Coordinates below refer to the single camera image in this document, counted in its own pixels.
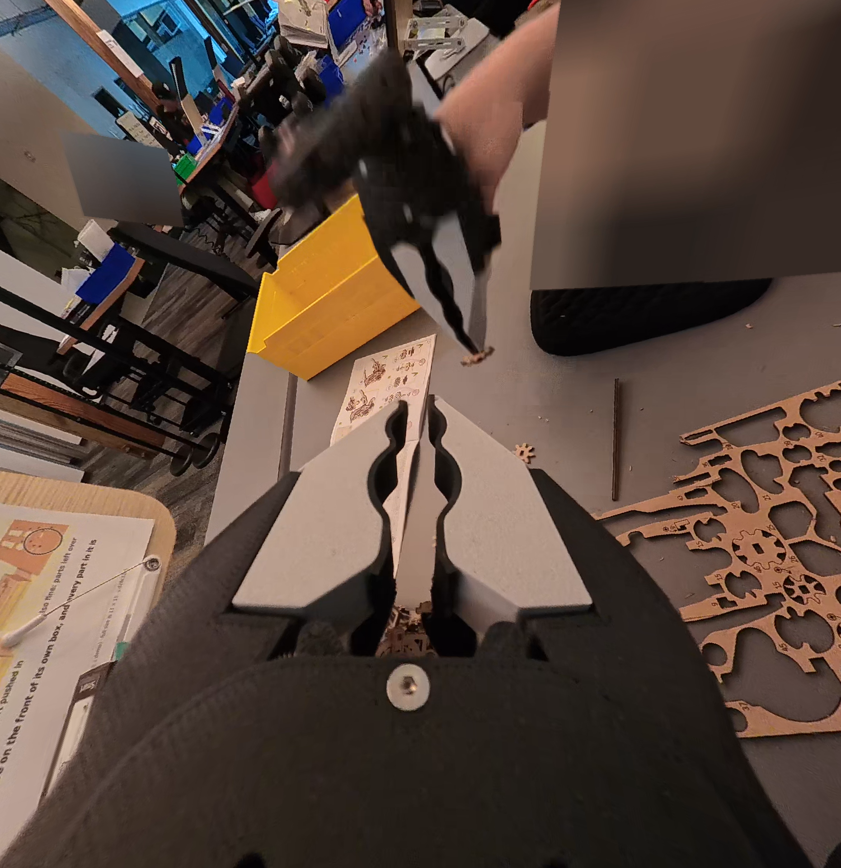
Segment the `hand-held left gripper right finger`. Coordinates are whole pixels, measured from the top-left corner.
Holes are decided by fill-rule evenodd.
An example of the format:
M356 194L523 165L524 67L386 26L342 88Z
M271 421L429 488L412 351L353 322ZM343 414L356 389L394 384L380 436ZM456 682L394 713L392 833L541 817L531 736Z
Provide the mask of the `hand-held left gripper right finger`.
M428 637L472 655L498 623L590 611L592 599L528 466L440 396L428 400L436 519Z

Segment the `light wooden side table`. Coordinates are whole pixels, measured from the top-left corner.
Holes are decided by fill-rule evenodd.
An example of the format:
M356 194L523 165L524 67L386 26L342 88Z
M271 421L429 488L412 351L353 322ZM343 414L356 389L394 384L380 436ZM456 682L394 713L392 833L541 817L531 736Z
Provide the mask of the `light wooden side table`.
M0 504L152 520L146 556L158 557L162 569L153 585L150 601L135 611L140 623L147 618L164 591L176 542L176 525L165 505L141 492L3 471L0 471Z

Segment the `black padded wrist rest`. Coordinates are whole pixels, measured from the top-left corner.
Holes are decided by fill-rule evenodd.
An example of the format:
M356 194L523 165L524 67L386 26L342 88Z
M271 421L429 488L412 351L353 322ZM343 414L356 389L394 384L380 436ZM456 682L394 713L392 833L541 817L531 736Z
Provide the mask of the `black padded wrist rest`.
M734 315L760 299L773 278L534 291L538 347L576 357L653 340Z

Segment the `white illustrated instruction booklet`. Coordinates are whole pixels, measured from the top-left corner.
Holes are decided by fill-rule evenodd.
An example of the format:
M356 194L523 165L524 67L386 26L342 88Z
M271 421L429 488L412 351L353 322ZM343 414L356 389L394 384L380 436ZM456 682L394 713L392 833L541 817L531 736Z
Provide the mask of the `white illustrated instruction booklet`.
M432 334L355 361L330 438L330 444L334 445L381 408L399 402L407 404L404 447L396 457L398 483L384 501L391 525L394 569L399 567L435 345L436 335Z

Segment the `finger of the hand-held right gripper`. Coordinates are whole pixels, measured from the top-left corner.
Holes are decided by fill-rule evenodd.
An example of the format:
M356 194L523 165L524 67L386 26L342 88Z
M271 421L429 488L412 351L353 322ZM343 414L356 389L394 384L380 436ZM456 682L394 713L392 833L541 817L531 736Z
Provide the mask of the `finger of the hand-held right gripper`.
M456 212L443 215L432 233L439 277L434 294L452 336L464 348L486 348L487 266L471 262L469 241Z
M433 258L432 243L416 247L401 242L392 247L392 255L411 295L440 330L451 334L444 323L444 316L434 294L439 271Z

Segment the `laser-cut wooden parts sheet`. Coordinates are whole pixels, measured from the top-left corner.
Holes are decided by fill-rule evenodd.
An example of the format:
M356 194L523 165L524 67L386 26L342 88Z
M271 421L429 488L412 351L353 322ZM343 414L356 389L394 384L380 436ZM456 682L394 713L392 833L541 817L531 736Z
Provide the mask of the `laser-cut wooden parts sheet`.
M710 623L699 643L719 649L708 667L733 674L740 638L764 635L773 649L816 675L841 682L841 379L681 435L710 446L667 494L597 514L602 522L642 516L616 539L629 546L680 538L693 552L721 552L706 595L679 603L686 623ZM756 739L841 732L841 697L816 721L795 721L762 704L727 700Z

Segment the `white laminated instruction sheet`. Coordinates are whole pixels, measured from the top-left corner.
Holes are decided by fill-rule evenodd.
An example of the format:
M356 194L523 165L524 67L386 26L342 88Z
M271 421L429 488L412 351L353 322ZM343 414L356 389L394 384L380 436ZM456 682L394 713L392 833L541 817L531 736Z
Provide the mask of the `white laminated instruction sheet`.
M0 856L55 777L81 675L111 662L154 522L0 504Z

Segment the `wooden gear assembly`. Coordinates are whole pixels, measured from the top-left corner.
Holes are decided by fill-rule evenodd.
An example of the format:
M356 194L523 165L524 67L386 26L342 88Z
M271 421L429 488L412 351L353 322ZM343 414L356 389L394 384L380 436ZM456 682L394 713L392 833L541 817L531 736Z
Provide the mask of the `wooden gear assembly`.
M429 613L432 613L432 602L429 600L419 603L414 609L394 604L375 657L437 656L424 623L424 615Z

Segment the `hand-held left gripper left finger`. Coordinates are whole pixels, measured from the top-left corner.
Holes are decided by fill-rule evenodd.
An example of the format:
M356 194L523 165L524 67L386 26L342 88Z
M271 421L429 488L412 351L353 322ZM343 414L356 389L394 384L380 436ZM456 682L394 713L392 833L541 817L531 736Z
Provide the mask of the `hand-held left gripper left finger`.
M328 623L373 655L395 599L391 522L407 404L376 411L291 475L291 488L232 606Z

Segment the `black desk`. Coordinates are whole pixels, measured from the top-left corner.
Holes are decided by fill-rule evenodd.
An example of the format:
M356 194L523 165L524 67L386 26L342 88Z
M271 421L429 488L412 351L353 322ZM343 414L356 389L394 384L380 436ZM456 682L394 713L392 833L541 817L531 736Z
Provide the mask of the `black desk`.
M146 260L162 259L172 266L207 278L236 301L256 298L259 280L224 256L170 237L150 226L119 222L108 230L114 242L137 249Z

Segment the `rack of black dumbbells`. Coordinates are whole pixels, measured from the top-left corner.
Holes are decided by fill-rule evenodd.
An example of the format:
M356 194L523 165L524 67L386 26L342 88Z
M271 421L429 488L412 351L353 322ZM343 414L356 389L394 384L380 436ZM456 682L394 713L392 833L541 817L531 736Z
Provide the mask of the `rack of black dumbbells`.
M263 52L259 66L249 66L231 88L241 114L259 125L257 140L264 162L279 153L282 136L323 106L328 98L316 66L314 51L303 52L284 36L274 38Z

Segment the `person's right forearm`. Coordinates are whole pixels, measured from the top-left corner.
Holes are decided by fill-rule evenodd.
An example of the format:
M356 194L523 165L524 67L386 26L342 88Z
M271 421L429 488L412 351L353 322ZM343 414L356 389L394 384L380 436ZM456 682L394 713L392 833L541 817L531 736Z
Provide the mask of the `person's right forearm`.
M523 131L546 119L559 2L541 2L440 103L434 117L487 212Z

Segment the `yellow plastic bin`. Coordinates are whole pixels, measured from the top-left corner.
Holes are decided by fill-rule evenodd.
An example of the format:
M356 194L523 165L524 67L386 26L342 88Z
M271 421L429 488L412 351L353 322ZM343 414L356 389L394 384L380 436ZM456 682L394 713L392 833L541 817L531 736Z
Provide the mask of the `yellow plastic bin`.
M262 276L247 352L308 381L418 309L355 194Z

